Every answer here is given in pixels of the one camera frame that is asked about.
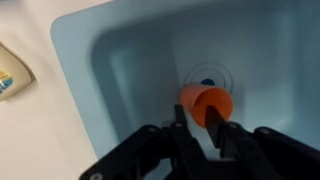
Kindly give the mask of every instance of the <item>light blue sink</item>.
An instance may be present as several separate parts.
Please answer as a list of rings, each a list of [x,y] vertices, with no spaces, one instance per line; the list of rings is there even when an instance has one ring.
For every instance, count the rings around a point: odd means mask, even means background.
[[[51,34],[99,158],[142,125],[168,124],[180,89],[204,79],[232,94],[232,121],[319,149],[319,18],[316,0],[116,0],[57,19]]]

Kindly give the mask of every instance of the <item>orange cup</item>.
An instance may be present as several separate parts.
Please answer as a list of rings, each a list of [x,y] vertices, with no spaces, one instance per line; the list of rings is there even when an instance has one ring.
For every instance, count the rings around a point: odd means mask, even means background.
[[[202,84],[187,85],[180,92],[180,101],[196,123],[203,128],[218,121],[218,119],[213,118],[210,120],[214,122],[206,122],[206,110],[208,106],[213,106],[225,121],[229,120],[233,109],[230,94],[226,90],[216,86]]]

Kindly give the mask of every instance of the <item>drain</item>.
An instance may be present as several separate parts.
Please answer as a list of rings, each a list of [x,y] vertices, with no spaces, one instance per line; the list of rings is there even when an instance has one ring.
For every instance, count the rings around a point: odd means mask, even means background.
[[[230,94],[233,89],[233,80],[231,73],[215,62],[207,62],[193,67],[187,74],[183,85],[188,84],[205,84],[218,86],[227,90]]]

